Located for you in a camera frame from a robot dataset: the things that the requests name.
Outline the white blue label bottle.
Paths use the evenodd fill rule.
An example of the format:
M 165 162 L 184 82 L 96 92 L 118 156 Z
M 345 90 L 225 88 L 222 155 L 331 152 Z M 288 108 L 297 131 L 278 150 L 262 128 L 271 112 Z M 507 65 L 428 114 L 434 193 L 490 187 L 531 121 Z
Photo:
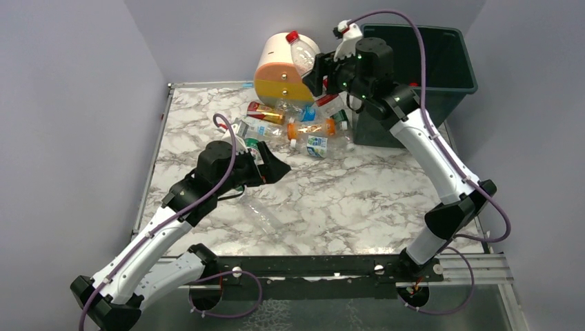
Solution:
M 325 158 L 328 151 L 328 139 L 326 137 L 307 136 L 306 152 L 312 157 Z

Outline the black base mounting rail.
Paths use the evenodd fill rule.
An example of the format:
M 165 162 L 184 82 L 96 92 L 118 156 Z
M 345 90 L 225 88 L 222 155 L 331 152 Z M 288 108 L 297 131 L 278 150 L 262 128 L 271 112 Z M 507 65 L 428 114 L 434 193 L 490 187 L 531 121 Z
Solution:
M 204 263 L 199 281 L 189 281 L 188 297 L 196 308 L 221 301 L 397 299 L 425 305 L 427 282 L 441 282 L 438 259 L 411 271 L 400 254 L 222 256 L 203 244 L 189 253 Z

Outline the white label long bottle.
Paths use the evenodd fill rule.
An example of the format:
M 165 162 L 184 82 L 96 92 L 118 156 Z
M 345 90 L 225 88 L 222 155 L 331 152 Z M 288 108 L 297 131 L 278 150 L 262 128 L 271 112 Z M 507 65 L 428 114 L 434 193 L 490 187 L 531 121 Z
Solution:
M 283 126 L 254 117 L 236 118 L 232 122 L 232 127 L 235 133 L 244 139 L 274 140 L 284 137 Z

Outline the orange label clear bottle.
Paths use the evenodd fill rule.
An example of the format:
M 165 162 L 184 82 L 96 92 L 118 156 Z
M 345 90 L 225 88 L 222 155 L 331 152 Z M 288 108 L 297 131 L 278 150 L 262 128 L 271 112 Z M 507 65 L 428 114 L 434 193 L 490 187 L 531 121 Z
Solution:
M 294 121 L 287 124 L 286 134 L 289 140 L 300 139 L 308 135 L 331 137 L 336 135 L 336 126 L 333 119 Z

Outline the cream orange round drawer box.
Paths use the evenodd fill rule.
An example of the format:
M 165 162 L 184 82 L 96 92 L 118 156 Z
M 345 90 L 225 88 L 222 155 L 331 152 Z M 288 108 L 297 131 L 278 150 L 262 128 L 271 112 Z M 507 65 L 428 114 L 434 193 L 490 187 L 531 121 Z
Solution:
M 313 96 L 293 64 L 286 35 L 285 32 L 274 34 L 264 44 L 253 78 L 255 92 L 267 106 L 274 106 L 280 99 L 310 105 Z

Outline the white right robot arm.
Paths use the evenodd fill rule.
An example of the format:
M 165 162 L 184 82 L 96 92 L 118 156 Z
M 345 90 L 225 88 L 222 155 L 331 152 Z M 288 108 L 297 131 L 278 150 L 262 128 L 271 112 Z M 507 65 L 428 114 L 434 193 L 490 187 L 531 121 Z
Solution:
M 464 166 L 428 118 L 419 95 L 393 77 L 393 50 L 380 38 L 357 42 L 352 56 L 335 60 L 304 42 L 290 45 L 293 63 L 313 95 L 345 92 L 360 111 L 396 138 L 431 180 L 440 202 L 424 216 L 425 226 L 399 254 L 403 273 L 418 275 L 475 218 L 497 188 Z

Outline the clear bottle on table front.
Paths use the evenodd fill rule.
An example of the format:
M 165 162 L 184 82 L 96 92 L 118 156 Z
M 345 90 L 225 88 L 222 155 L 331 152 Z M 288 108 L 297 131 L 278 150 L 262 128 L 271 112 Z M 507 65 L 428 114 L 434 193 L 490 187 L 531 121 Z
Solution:
M 244 209 L 246 216 L 255 225 L 258 225 L 264 233 L 276 235 L 284 229 L 284 224 L 260 200 L 244 195 L 240 198 L 239 204 Z

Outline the red label clear bottle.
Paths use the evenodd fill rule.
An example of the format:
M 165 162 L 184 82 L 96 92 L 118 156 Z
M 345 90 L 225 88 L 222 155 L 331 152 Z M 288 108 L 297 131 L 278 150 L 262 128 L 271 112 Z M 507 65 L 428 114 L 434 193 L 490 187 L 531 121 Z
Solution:
M 304 78 L 314 68 L 315 57 L 320 53 L 319 46 L 296 30 L 289 32 L 285 38 L 290 46 L 292 62 L 299 76 Z

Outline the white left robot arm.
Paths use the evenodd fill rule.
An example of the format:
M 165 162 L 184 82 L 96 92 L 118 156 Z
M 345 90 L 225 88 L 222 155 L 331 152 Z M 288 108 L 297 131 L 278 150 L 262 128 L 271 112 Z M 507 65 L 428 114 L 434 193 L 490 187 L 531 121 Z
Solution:
M 175 288 L 219 276 L 218 258 L 195 244 L 168 265 L 158 260 L 216 207 L 221 195 L 243 187 L 274 184 L 291 170 L 265 142 L 257 144 L 260 161 L 245 143 L 212 141 L 196 168 L 175 183 L 150 223 L 106 267 L 78 276 L 70 289 L 101 330 L 130 330 L 142 312 Z

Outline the dark green plastic bin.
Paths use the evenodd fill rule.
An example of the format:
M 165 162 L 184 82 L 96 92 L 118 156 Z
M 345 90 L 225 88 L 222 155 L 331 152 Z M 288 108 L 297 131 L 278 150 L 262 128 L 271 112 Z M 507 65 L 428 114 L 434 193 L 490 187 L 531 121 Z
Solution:
M 394 53 L 394 79 L 420 91 L 419 45 L 409 25 L 364 24 L 365 37 L 383 39 Z M 439 127 L 464 97 L 477 91 L 463 34 L 455 28 L 420 26 L 426 55 L 426 109 Z M 362 112 L 353 116 L 353 139 L 362 146 L 402 148 L 378 121 Z

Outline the red gold label bottle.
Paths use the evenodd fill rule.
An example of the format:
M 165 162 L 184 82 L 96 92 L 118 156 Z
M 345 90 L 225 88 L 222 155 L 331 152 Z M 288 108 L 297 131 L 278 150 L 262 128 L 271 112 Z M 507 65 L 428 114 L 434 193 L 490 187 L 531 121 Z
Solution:
M 282 125 L 285 122 L 285 114 L 282 110 L 278 110 L 256 101 L 251 101 L 248 104 L 246 116 L 278 125 Z

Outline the green label bottle by bin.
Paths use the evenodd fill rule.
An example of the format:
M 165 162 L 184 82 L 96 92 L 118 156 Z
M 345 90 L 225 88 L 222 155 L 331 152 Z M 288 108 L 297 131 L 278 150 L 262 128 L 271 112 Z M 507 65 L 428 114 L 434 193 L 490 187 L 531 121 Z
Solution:
M 344 109 L 341 109 L 330 116 L 330 118 L 335 122 L 336 129 L 340 131 L 347 131 L 350 128 L 349 125 L 349 118 L 346 114 Z

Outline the blue red label bottle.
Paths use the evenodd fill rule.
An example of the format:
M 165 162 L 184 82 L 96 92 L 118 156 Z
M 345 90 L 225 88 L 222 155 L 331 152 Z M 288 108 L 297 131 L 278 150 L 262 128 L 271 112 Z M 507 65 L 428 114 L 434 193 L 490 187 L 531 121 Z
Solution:
M 317 106 L 317 116 L 328 118 L 344 108 L 344 101 L 338 94 L 326 94 L 316 100 L 315 105 Z

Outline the blue label clear bottle left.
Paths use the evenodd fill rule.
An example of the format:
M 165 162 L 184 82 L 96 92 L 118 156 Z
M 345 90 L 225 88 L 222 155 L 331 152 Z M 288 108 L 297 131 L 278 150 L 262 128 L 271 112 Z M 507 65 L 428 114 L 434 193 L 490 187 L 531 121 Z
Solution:
M 244 142 L 246 143 L 246 147 L 249 149 L 251 155 L 253 156 L 256 163 L 262 162 L 262 157 L 259 152 L 258 143 L 259 140 L 255 138 L 245 138 Z

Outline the blue cap clear bottle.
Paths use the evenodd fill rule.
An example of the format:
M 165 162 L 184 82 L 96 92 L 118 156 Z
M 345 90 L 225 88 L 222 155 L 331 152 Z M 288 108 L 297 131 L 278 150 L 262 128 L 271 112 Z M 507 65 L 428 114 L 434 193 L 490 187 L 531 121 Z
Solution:
M 286 123 L 314 121 L 317 117 L 312 106 L 299 106 L 284 99 L 278 100 L 275 109 L 284 114 Z

